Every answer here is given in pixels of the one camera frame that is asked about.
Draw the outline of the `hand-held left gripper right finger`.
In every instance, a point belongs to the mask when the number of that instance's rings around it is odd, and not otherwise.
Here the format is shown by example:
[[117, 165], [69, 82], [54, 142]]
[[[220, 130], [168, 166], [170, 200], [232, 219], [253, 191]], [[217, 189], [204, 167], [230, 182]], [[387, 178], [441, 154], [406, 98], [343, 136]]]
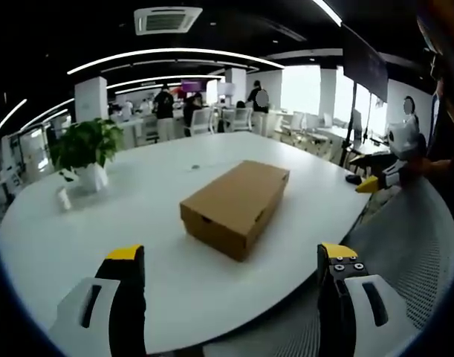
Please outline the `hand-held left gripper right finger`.
[[399, 356], [419, 333], [406, 301], [351, 248], [317, 246], [319, 356]]

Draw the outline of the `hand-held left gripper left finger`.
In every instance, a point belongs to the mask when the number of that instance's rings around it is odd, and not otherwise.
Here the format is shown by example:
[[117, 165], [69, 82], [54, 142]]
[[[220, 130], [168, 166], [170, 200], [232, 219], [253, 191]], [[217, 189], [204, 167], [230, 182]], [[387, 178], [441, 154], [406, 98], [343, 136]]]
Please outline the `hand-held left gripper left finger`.
[[118, 248], [58, 304], [48, 336], [64, 356], [145, 356], [144, 247]]

